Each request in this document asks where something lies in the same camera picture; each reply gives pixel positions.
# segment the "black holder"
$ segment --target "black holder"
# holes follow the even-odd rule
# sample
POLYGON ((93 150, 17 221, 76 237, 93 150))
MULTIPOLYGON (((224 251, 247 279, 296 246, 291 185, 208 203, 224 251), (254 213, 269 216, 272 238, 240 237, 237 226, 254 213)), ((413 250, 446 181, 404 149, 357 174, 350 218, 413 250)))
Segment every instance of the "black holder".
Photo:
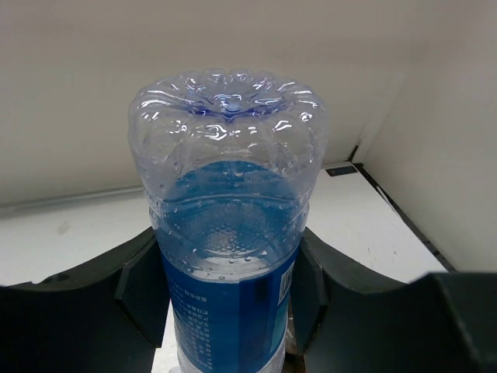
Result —
MULTIPOLYGON (((40 284, 0 288, 0 372, 145 373, 169 306, 151 229, 40 284)), ((497 274, 404 285, 306 230, 291 288, 308 373, 497 371, 497 274)))

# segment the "white table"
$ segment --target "white table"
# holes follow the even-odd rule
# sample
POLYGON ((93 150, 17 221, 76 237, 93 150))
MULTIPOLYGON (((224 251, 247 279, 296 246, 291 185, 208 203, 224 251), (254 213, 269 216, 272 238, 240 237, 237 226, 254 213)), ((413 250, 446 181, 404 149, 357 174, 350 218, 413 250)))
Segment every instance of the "white table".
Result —
MULTIPOLYGON (((40 282, 132 239, 149 225, 140 191, 10 211, 0 217, 0 284, 40 282), (107 224, 118 221, 119 224, 107 224)), ((403 282, 445 271, 397 213, 359 174, 319 174, 308 227, 323 241, 363 265, 403 282)), ((153 373, 177 366, 171 309, 153 373)))

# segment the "plastic water bottle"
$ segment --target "plastic water bottle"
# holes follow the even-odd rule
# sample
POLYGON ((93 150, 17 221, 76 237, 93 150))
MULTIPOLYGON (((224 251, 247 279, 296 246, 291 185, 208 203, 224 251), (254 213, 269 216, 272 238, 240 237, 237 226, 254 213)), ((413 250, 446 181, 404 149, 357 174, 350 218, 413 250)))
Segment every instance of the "plastic water bottle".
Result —
POLYGON ((267 72, 187 72, 130 105, 184 373, 280 372, 291 275, 328 121, 267 72))

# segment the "white wall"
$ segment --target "white wall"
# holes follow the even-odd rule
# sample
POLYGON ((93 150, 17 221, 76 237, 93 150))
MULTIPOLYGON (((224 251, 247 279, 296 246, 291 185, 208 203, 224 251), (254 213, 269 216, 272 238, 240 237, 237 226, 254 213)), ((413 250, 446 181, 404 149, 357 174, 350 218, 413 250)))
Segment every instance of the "white wall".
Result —
POLYGON ((458 269, 497 270, 497 2, 454 2, 366 169, 458 269))
POLYGON ((2 2, 0 204, 138 184, 127 104, 190 69, 266 69, 313 86, 331 117, 326 161, 343 160, 453 4, 2 2))

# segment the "bottle label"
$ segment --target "bottle label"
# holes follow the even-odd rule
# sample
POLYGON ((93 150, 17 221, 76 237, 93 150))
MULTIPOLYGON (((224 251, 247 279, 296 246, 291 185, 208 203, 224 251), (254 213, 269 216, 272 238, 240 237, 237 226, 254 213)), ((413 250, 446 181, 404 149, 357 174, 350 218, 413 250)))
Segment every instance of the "bottle label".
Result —
POLYGON ((285 337, 297 248, 274 271, 238 283, 209 282, 162 257, 176 321, 176 338, 201 371, 253 373, 285 337))

